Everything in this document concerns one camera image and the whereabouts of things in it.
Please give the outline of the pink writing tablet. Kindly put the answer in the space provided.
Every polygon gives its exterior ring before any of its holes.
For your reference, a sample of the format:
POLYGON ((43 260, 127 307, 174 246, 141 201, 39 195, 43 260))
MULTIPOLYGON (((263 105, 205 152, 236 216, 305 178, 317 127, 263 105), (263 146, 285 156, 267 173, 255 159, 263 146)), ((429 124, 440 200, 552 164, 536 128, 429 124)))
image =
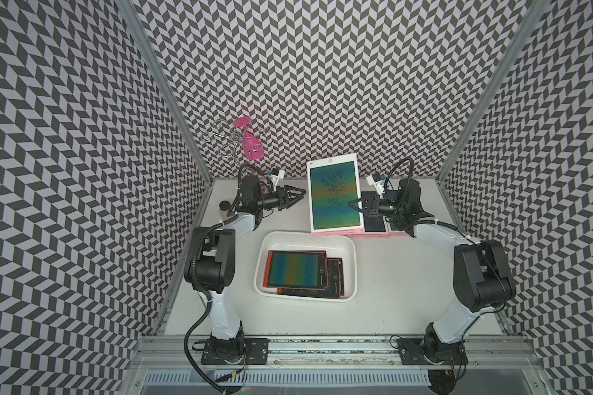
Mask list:
POLYGON ((306 176, 312 235, 365 231, 362 213, 349 206, 362 197, 355 153, 309 161, 306 176))
POLYGON ((412 222, 405 217, 388 217, 386 221, 393 236, 409 236, 409 232, 413 231, 412 222))
POLYGON ((364 230, 354 232, 350 235, 352 238, 386 238, 390 237, 389 228, 383 217, 362 216, 364 230))

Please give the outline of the white plastic storage box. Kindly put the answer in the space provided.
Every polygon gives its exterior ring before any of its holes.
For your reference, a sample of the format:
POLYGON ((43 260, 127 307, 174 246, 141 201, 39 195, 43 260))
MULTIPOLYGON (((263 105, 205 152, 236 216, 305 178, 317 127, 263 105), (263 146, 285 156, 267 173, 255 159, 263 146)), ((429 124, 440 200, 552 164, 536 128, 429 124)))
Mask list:
POLYGON ((253 285, 258 294, 273 298, 305 300, 304 296, 285 296, 275 289, 263 286, 266 262, 269 252, 280 251, 326 251, 331 258, 339 258, 343 265, 344 295, 333 302, 348 302, 357 293, 357 254, 354 242, 343 235, 312 236, 307 232, 276 230, 263 239, 255 268, 253 285))

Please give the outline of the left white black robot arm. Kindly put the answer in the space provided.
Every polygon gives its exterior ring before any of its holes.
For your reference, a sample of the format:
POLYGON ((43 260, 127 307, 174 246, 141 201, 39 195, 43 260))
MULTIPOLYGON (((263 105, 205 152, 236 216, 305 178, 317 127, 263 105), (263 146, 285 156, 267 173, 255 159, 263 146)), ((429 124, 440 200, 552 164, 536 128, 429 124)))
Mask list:
POLYGON ((273 178, 268 184, 263 191, 259 176, 239 179, 234 199, 220 202, 222 220, 192 232, 184 279, 201 296, 204 312, 185 337, 190 338, 209 320, 211 330, 204 350, 224 360, 240 360, 246 351, 243 323, 227 293, 236 271, 237 240, 259 227, 265 211, 287 210, 306 196, 305 189, 281 186, 273 178))

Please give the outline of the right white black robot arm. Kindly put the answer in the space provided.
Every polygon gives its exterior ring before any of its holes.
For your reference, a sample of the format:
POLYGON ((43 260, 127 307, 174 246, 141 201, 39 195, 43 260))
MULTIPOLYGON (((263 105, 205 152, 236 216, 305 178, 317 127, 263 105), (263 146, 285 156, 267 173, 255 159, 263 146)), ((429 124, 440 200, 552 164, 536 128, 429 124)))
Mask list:
POLYGON ((378 175, 368 176, 367 184, 372 192, 349 202, 350 208, 365 218, 386 220, 394 230, 430 244, 453 264, 454 299, 439 319, 428 324, 423 340, 398 342, 400 354, 431 365, 466 365, 466 334, 482 316, 502 311, 517 294, 505 248, 497 240, 466 235, 425 211, 414 179, 403 179, 398 189, 378 175))

